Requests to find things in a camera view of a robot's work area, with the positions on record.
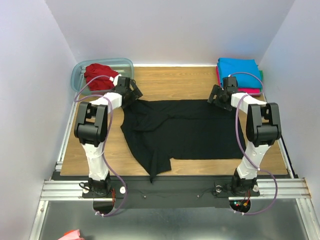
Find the black t shirt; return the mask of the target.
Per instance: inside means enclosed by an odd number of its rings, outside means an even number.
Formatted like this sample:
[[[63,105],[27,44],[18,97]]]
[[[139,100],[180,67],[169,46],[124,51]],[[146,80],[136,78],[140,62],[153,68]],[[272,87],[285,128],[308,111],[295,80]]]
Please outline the black t shirt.
[[[236,111],[205,99],[137,100],[123,110],[126,143],[151,179],[171,171],[171,159],[225,160],[244,155],[236,140]],[[238,121],[243,148],[245,138]]]

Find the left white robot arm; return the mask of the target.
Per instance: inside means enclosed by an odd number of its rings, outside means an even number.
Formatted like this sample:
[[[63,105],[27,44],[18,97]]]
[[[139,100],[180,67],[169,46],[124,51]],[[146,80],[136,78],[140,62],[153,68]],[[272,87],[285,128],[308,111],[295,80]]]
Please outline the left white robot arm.
[[[78,103],[74,136],[84,149],[89,168],[88,181],[79,184],[84,195],[105,198],[114,193],[104,155],[113,111],[117,108],[124,109],[143,96],[134,79],[117,76],[112,83],[114,88],[107,90],[104,95],[92,94],[79,98],[84,90],[82,88],[74,99]]]

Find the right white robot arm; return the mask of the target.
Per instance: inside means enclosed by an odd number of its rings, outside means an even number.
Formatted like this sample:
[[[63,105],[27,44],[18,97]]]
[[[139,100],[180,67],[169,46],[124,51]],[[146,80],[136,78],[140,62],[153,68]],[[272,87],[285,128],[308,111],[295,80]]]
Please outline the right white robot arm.
[[[250,191],[258,192],[258,172],[267,173],[261,169],[261,162],[270,147],[282,136],[278,104],[267,103],[246,92],[240,92],[237,79],[231,75],[224,79],[223,86],[216,84],[213,86],[207,102],[228,111],[236,110],[236,140],[243,158],[232,176],[231,192],[235,195]],[[239,137],[240,111],[246,114],[246,149],[243,149]]]

